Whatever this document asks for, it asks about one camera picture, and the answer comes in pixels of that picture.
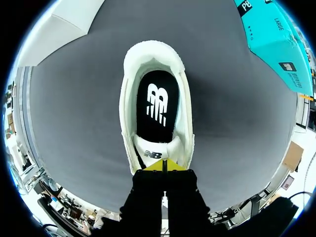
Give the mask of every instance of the black insole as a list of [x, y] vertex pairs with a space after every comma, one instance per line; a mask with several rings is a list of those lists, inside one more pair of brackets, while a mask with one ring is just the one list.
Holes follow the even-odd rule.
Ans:
[[172, 74], [145, 74], [137, 93], [137, 135], [150, 142], [171, 142], [178, 104], [179, 88]]

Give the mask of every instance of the sneaker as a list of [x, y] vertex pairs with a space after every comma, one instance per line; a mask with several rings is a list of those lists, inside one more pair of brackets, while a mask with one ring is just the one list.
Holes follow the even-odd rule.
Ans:
[[190, 90], [169, 45], [140, 42], [127, 52], [119, 119], [131, 173], [160, 159], [188, 169], [194, 150]]

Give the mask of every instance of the new balance logo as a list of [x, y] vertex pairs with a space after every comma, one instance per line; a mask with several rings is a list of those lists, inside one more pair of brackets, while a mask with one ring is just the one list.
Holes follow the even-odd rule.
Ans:
[[144, 156], [154, 158], [154, 159], [159, 159], [161, 158], [162, 153], [158, 152], [150, 152], [150, 151], [145, 151]]
[[150, 115], [150, 117], [159, 121], [160, 124], [163, 124], [163, 126], [166, 127], [166, 117], [163, 116], [163, 114], [167, 113], [167, 91], [164, 88], [158, 89], [155, 84], [149, 84], [147, 101], [151, 103], [151, 105], [146, 108], [147, 115]]

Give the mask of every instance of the teal shoebox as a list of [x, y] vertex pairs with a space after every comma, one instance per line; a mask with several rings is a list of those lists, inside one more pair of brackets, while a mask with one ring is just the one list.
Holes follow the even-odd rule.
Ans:
[[267, 63], [294, 92], [313, 94], [304, 46], [292, 23], [271, 0], [235, 0], [251, 52]]

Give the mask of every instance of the gray backdrop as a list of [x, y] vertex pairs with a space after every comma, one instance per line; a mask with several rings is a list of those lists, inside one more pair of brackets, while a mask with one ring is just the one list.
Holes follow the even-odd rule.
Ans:
[[171, 45], [186, 66], [196, 135], [191, 168], [212, 211], [262, 190], [285, 153], [296, 94], [247, 46], [233, 0], [106, 0], [87, 36], [34, 67], [31, 116], [51, 176], [118, 211], [132, 187], [119, 93], [127, 50]]

